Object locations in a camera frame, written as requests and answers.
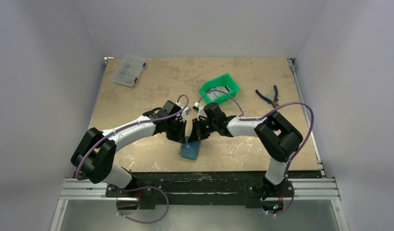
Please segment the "green plastic bin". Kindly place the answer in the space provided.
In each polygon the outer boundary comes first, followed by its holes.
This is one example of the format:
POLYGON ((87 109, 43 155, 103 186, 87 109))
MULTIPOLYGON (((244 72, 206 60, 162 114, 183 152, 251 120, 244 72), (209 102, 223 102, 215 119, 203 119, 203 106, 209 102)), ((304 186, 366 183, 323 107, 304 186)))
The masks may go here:
POLYGON ((199 89, 199 93, 203 96, 206 92, 210 90, 215 90, 203 97, 203 100, 206 103, 215 102, 217 104, 221 104, 230 99, 223 92, 228 93, 233 98, 236 96, 236 93, 240 90, 239 85, 234 81, 229 73, 214 78, 205 82, 202 87, 199 89))

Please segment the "blue card holder wallet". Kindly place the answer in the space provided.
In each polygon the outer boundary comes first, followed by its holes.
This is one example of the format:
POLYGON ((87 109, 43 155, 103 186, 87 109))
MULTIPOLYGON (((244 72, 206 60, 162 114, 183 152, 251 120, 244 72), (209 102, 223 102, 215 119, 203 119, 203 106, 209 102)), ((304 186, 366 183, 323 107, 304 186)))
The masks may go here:
POLYGON ((189 160, 196 160, 201 147, 201 141, 189 142, 189 136, 185 137, 185 144, 181 145, 180 156, 189 160))

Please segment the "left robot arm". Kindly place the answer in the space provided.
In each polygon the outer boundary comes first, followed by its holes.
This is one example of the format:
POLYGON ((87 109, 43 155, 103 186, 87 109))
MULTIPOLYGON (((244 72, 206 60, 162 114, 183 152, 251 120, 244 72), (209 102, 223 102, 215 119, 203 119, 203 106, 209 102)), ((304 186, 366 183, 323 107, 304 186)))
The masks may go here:
POLYGON ((107 130, 87 130, 71 157, 71 164, 77 168, 76 178, 82 174, 81 179, 89 179, 94 184, 113 185, 125 197, 134 195, 137 178, 129 170, 114 164, 116 153, 159 133, 165 133, 170 141, 184 144, 186 116, 190 112, 187 105, 166 101, 162 107, 144 112, 125 125, 107 130))

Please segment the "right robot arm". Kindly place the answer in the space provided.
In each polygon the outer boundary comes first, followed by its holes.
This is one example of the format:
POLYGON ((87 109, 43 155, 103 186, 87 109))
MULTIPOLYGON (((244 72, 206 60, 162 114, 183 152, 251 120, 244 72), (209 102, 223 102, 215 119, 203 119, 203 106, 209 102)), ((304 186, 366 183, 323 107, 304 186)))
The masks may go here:
POLYGON ((188 142, 202 141, 217 132, 225 137, 257 137, 270 155, 270 163, 263 183, 264 192, 274 196, 282 190, 288 162, 303 142, 302 134, 281 113, 274 111, 263 118, 227 116, 217 103, 201 107, 203 115, 193 119, 188 142))

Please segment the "stack of credit cards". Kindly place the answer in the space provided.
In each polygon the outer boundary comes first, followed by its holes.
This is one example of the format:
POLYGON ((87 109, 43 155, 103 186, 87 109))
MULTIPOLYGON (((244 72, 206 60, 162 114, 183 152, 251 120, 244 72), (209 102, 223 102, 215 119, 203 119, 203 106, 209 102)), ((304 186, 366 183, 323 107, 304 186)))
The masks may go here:
POLYGON ((212 98, 218 98, 224 95, 224 92, 229 93, 231 90, 228 86, 217 86, 209 90, 208 96, 212 98))

